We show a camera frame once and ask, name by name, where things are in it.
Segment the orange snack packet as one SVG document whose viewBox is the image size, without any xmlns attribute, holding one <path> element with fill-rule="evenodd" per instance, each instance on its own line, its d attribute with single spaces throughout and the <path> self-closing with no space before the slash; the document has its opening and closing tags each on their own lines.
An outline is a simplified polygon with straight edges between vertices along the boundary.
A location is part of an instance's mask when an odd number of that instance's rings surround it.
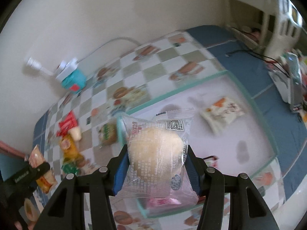
<svg viewBox="0 0 307 230">
<path fill-rule="evenodd" d="M 36 182 L 43 193 L 47 194 L 50 190 L 57 185 L 54 173 L 50 168 L 49 163 L 42 155 L 39 145 L 37 144 L 32 150 L 28 162 L 32 168 L 35 168 L 39 174 Z"/>
</svg>

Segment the round bun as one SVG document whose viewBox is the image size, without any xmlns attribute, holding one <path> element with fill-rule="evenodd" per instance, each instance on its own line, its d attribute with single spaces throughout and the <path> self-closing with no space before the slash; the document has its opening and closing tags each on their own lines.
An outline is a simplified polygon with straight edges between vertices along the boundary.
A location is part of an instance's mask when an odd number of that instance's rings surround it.
<svg viewBox="0 0 307 230">
<path fill-rule="evenodd" d="M 130 162 L 125 194 L 184 205 L 198 202 L 184 167 L 194 114 L 194 108 L 180 108 L 152 120 L 122 115 Z"/>
</svg>

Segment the pink snack packet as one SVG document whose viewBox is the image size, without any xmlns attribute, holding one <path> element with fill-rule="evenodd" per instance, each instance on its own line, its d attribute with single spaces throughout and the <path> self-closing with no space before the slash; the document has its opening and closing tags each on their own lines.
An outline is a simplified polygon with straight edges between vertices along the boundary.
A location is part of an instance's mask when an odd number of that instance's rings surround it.
<svg viewBox="0 0 307 230">
<path fill-rule="evenodd" d="M 166 197 L 166 198 L 151 198 L 147 201 L 147 209 L 158 208 L 176 208 L 182 203 L 178 199 Z"/>
</svg>

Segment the cream snack packet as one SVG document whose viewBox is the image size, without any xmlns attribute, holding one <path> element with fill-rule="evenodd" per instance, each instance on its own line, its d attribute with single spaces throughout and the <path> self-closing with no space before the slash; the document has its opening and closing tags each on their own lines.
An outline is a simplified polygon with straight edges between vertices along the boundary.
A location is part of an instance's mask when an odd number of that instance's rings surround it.
<svg viewBox="0 0 307 230">
<path fill-rule="evenodd" d="M 202 108 L 199 114 L 209 124 L 213 133 L 219 135 L 237 118 L 245 115 L 245 111 L 233 99 L 222 97 L 210 107 Z"/>
</svg>

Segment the red small snack packet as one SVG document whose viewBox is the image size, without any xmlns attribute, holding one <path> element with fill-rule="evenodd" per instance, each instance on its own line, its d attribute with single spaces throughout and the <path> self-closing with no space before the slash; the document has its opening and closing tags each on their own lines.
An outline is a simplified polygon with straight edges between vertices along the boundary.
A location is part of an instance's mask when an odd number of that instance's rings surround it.
<svg viewBox="0 0 307 230">
<path fill-rule="evenodd" d="M 75 114 L 73 111 L 70 111 L 66 118 L 58 123 L 59 130 L 56 133 L 56 136 L 66 136 L 68 134 L 68 131 L 74 127 L 78 126 L 77 119 L 75 117 Z"/>
</svg>

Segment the round cake in wrapper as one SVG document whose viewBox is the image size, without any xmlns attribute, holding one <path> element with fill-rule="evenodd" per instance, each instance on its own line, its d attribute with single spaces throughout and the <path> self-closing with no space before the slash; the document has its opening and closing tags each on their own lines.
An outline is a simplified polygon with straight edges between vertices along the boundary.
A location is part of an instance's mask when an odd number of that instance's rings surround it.
<svg viewBox="0 0 307 230">
<path fill-rule="evenodd" d="M 117 142 L 117 128 L 114 123 L 106 123 L 97 128 L 98 137 L 102 146 Z"/>
</svg>

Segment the yellow snack packet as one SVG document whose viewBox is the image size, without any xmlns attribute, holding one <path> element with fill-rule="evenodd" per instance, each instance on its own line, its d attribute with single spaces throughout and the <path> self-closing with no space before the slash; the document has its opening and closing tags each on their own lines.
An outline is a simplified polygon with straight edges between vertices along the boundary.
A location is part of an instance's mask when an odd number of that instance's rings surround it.
<svg viewBox="0 0 307 230">
<path fill-rule="evenodd" d="M 63 136 L 59 146 L 64 154 L 64 158 L 76 159 L 78 157 L 79 151 L 71 135 Z"/>
</svg>

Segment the teal shallow cardboard tray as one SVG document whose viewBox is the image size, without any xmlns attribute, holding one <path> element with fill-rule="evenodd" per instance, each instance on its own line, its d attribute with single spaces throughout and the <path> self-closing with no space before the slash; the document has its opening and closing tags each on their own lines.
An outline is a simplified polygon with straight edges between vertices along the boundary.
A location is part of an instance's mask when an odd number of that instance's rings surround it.
<svg viewBox="0 0 307 230">
<path fill-rule="evenodd" d="M 214 103 L 220 104 L 224 97 L 232 99 L 244 114 L 215 133 L 212 120 L 204 119 L 201 112 Z M 284 196 L 278 194 L 282 178 L 277 144 L 256 103 L 231 72 L 218 72 L 185 85 L 127 114 L 151 120 L 158 113 L 186 108 L 195 110 L 188 142 L 196 156 L 216 156 L 217 168 L 224 174 L 248 174 L 269 208 L 282 204 Z"/>
</svg>

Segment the cream jelly cup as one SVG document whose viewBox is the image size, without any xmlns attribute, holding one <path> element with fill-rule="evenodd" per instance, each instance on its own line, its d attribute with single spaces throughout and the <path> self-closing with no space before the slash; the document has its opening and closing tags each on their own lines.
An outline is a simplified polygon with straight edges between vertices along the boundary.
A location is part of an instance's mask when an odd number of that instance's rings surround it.
<svg viewBox="0 0 307 230">
<path fill-rule="evenodd" d="M 82 139 L 82 133 L 79 126 L 75 126 L 68 130 L 69 135 L 73 138 L 73 141 L 79 142 Z"/>
</svg>

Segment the teal box with red label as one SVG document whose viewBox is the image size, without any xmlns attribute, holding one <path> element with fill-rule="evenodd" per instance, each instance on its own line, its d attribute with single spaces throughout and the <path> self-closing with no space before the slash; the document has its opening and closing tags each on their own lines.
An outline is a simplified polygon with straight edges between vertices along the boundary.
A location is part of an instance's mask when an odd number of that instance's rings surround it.
<svg viewBox="0 0 307 230">
<path fill-rule="evenodd" d="M 64 89 L 78 94 L 86 86 L 86 76 L 76 69 L 61 82 L 61 85 Z"/>
</svg>

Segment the white power adapter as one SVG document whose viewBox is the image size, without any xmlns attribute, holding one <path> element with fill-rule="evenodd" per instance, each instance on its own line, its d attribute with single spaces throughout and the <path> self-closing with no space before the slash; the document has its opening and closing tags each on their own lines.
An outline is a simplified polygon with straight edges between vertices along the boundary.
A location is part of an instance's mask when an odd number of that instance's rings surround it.
<svg viewBox="0 0 307 230">
<path fill-rule="evenodd" d="M 55 71 L 55 79 L 60 83 L 78 68 L 77 58 L 69 62 L 62 61 Z"/>
</svg>

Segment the blue bed sheet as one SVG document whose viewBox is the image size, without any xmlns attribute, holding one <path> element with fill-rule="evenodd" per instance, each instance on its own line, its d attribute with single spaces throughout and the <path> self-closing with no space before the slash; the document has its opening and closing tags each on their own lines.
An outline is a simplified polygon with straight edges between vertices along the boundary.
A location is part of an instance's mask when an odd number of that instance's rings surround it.
<svg viewBox="0 0 307 230">
<path fill-rule="evenodd" d="M 306 176 L 306 127 L 299 114 L 291 113 L 283 102 L 265 63 L 247 53 L 232 33 L 215 25 L 197 26 L 187 32 L 237 77 L 263 113 L 277 142 L 289 199 Z"/>
</svg>

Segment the white phone stand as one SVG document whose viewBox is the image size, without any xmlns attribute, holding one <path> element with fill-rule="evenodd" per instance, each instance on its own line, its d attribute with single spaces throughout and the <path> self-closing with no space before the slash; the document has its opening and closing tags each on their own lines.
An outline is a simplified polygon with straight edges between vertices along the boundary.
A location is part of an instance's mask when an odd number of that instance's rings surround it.
<svg viewBox="0 0 307 230">
<path fill-rule="evenodd" d="M 275 84 L 282 100 L 285 103 L 290 103 L 289 78 L 281 71 L 276 70 L 269 71 L 268 74 Z"/>
</svg>

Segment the smartphone on stand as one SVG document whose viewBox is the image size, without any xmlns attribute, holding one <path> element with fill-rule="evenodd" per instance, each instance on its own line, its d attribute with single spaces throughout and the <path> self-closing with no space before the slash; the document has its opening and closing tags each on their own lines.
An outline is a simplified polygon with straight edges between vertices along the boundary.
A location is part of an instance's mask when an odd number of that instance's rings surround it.
<svg viewBox="0 0 307 230">
<path fill-rule="evenodd" d="M 288 52 L 286 59 L 289 67 L 290 110 L 298 113 L 302 109 L 302 77 L 299 59 L 294 53 Z"/>
</svg>

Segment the white lattice shelf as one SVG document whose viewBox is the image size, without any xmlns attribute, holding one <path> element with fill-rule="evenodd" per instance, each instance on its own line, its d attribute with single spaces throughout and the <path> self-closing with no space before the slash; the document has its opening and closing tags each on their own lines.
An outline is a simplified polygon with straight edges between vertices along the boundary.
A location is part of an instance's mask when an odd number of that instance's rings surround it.
<svg viewBox="0 0 307 230">
<path fill-rule="evenodd" d="M 263 54 L 277 58 L 297 44 L 303 19 L 290 0 L 264 0 L 260 46 Z"/>
</svg>

